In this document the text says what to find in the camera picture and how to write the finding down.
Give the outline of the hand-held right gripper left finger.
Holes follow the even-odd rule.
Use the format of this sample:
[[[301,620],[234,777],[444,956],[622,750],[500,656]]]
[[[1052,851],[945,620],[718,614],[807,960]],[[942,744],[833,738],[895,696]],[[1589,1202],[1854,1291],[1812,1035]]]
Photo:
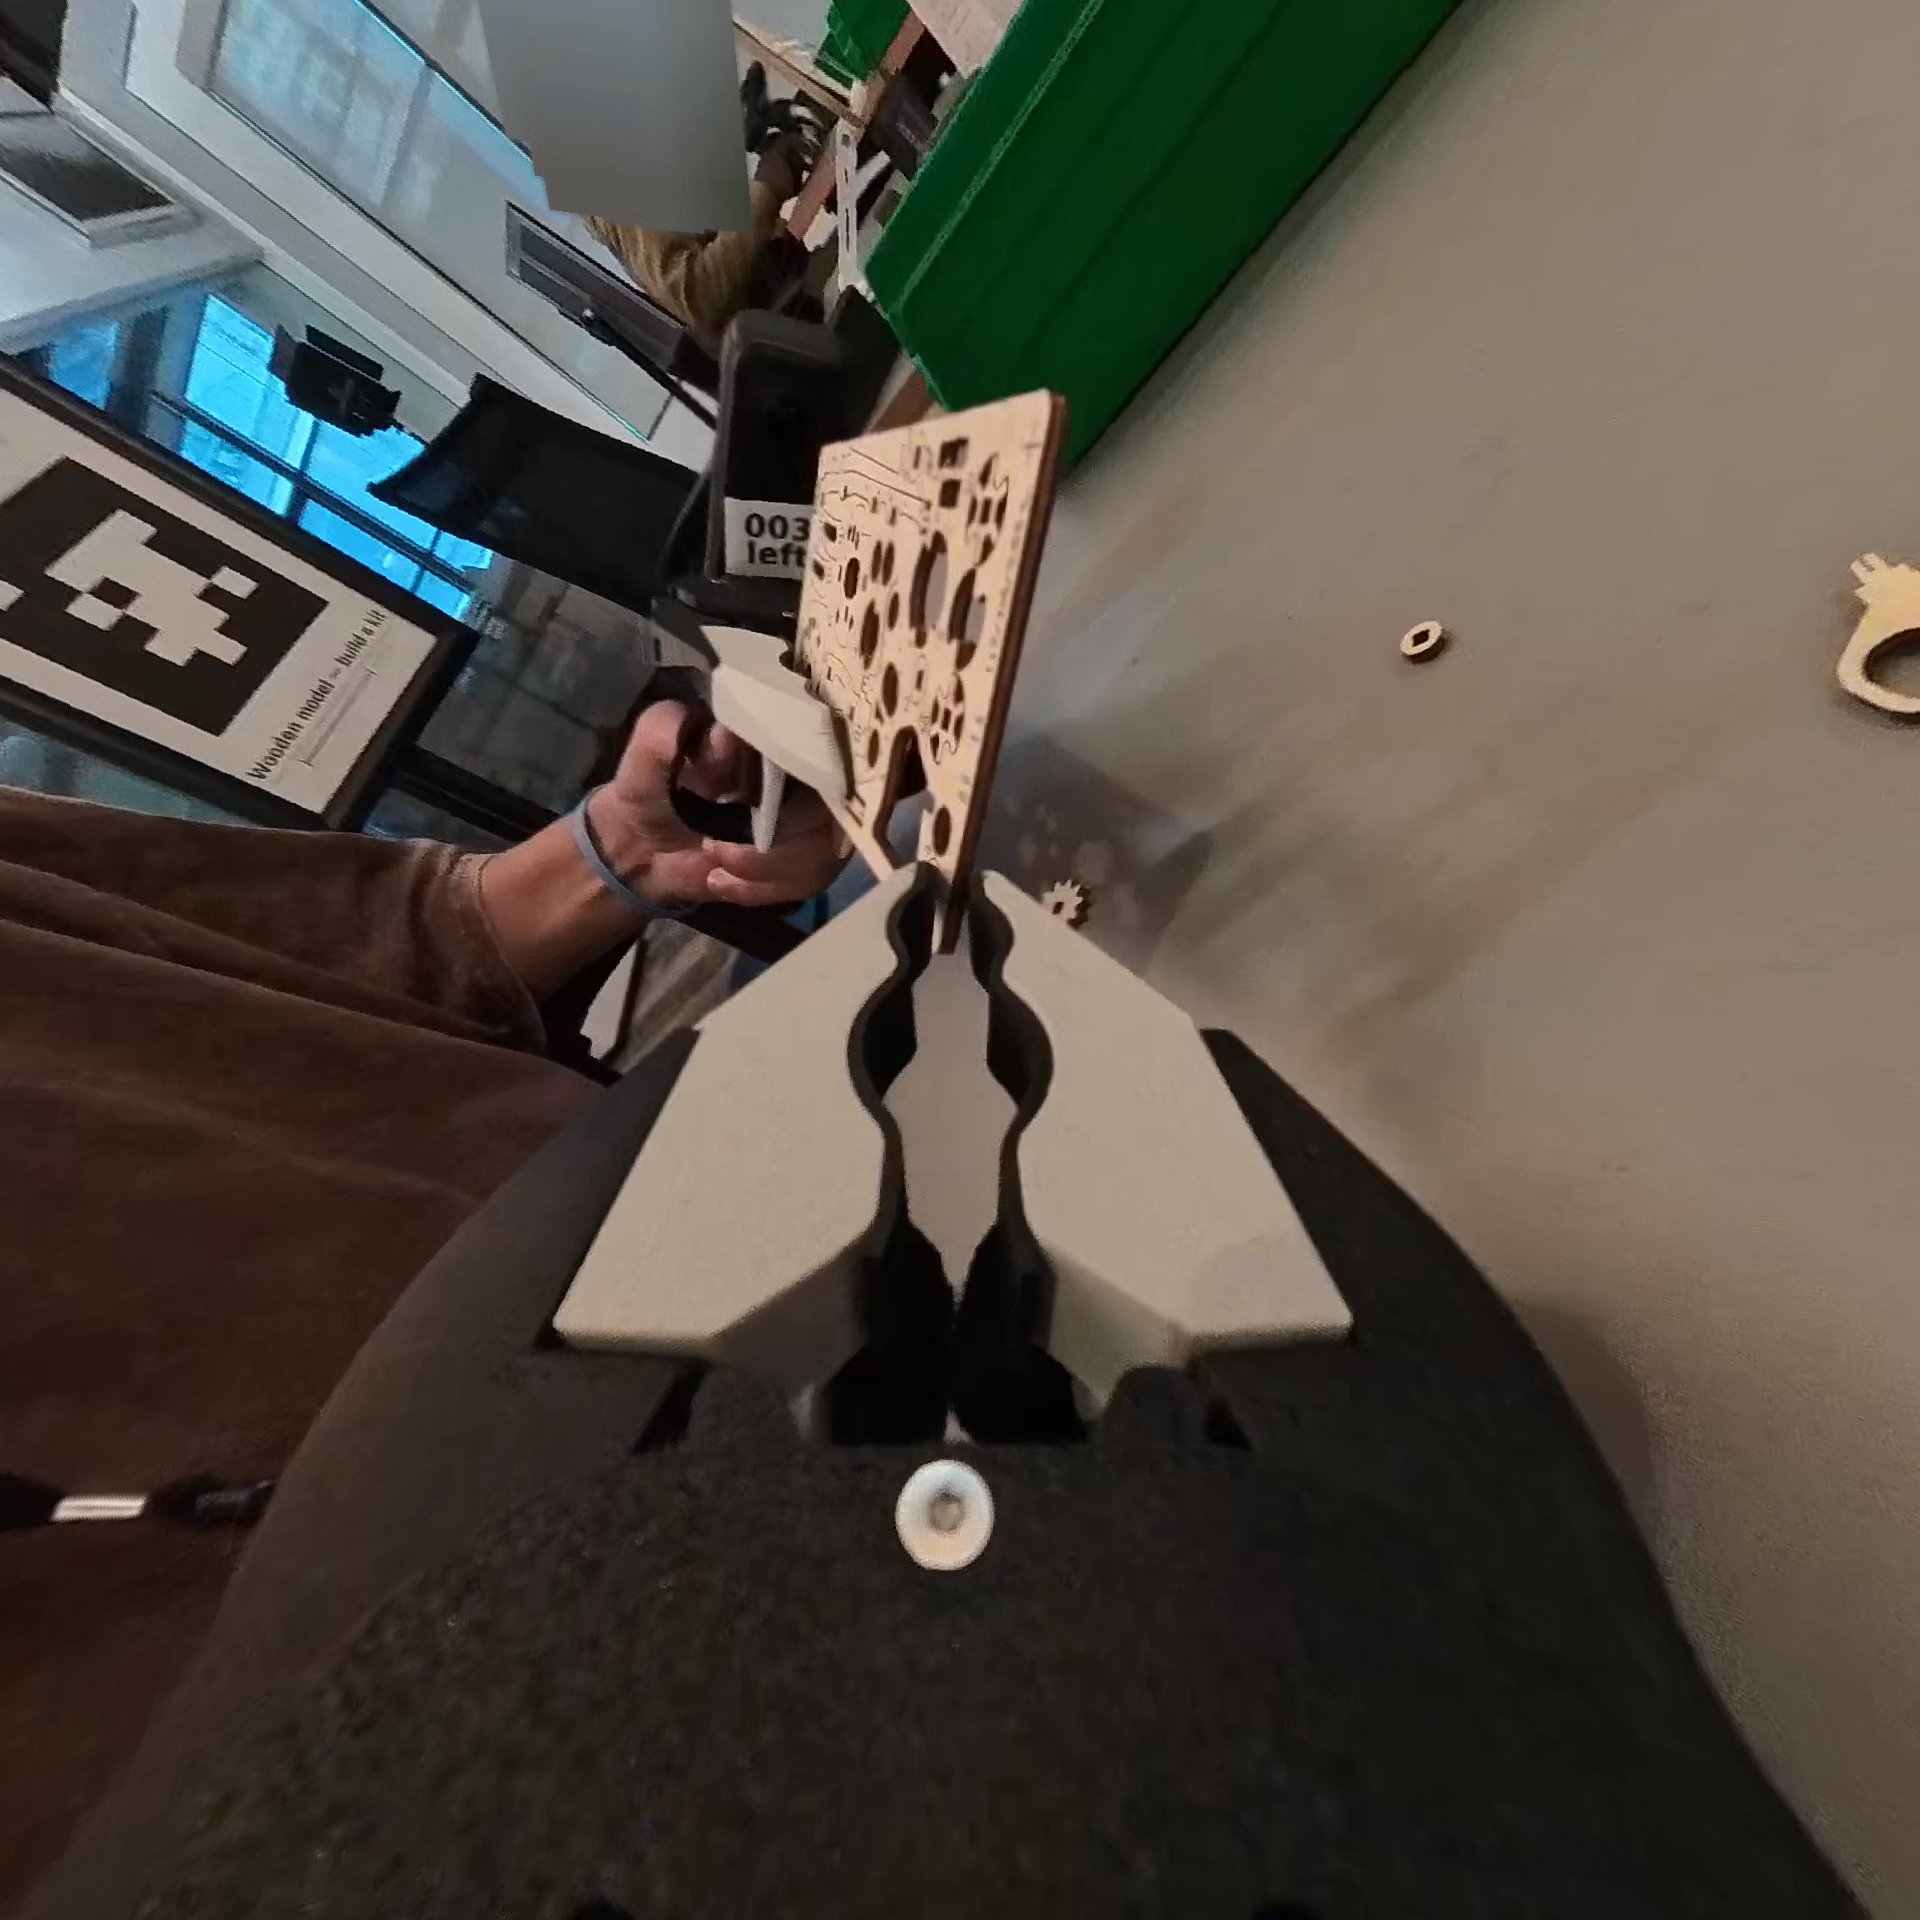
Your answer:
[[[900,867],[696,1024],[553,1317],[560,1353],[731,1367],[830,1432],[904,1211],[886,1088],[929,921],[932,877]]]

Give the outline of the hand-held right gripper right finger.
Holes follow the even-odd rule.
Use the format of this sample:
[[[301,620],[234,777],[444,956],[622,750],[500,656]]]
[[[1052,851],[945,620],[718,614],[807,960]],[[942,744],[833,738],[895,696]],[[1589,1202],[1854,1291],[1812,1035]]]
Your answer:
[[[1018,1337],[1084,1409],[1138,1367],[1343,1341],[1355,1312],[1202,1027],[1004,875],[970,953],[1014,1112],[998,1211]]]

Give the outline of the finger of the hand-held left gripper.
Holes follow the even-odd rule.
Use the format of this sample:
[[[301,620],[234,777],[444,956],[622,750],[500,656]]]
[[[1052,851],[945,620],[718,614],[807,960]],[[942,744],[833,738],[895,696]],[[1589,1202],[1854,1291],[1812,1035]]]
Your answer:
[[[851,793],[851,756],[843,717],[785,661],[780,635],[740,626],[708,626],[708,706],[722,729],[784,777],[807,783],[827,803]]]

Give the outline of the wooden parts sheet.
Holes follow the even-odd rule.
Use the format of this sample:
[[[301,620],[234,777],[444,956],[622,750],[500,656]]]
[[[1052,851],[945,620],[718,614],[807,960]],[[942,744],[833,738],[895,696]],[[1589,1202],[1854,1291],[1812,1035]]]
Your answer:
[[[1063,442],[1067,398],[1037,388],[820,454],[791,665],[833,716],[836,817],[878,877],[919,773],[941,953],[963,937]]]

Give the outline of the wooden frame piece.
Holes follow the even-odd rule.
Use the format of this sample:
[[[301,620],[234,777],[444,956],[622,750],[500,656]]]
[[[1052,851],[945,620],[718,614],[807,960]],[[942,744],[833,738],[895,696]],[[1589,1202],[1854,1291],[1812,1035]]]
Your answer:
[[[1885,717],[1916,724],[1916,692],[1885,683],[1885,659],[1916,645],[1916,566],[1868,553],[1852,561],[1856,616],[1835,661],[1835,685]]]

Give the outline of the person's left forearm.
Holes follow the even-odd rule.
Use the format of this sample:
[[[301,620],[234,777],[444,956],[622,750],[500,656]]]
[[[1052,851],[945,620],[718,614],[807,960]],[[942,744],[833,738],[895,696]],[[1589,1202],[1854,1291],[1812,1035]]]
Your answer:
[[[547,1002],[628,948],[644,913],[618,899],[570,819],[477,863],[477,899],[494,943],[520,987]]]

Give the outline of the person's left hand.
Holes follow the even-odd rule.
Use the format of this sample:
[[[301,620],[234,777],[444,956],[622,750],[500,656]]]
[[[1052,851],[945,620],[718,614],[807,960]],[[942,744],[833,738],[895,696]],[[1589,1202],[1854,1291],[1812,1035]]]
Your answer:
[[[778,837],[708,825],[698,803],[750,806],[760,756],[704,709],[654,703],[637,716],[611,780],[588,803],[588,830],[611,870],[654,906],[793,906],[821,894],[847,863],[821,800],[804,783],[780,795]]]

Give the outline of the blue wristband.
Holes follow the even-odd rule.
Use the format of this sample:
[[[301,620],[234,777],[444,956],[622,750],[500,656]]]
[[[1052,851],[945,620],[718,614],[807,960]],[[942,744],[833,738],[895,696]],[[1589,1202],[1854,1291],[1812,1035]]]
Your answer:
[[[598,825],[598,803],[607,793],[605,783],[590,786],[566,817],[573,855],[595,877],[605,899],[641,921],[689,921],[696,902],[673,892],[659,892],[647,863],[612,857],[611,841]]]

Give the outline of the black mounted device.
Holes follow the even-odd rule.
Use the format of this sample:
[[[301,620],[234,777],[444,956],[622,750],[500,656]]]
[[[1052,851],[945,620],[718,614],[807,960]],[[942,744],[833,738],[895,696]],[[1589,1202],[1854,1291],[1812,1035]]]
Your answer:
[[[321,325],[301,335],[278,325],[267,369],[296,411],[350,437],[398,423],[398,392],[384,384],[384,367]]]

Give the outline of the green plastic bin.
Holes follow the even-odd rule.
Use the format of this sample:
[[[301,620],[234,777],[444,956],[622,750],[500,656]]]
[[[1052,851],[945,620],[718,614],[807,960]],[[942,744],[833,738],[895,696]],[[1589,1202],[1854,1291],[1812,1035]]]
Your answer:
[[[864,279],[945,416],[1052,388],[1076,462],[1455,3],[1021,3]]]

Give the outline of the framed marker poster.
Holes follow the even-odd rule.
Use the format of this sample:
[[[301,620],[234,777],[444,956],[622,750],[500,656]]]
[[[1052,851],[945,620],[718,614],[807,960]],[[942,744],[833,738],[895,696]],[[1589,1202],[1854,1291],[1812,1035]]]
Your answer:
[[[3,717],[271,830],[359,830],[477,635],[3,358]]]

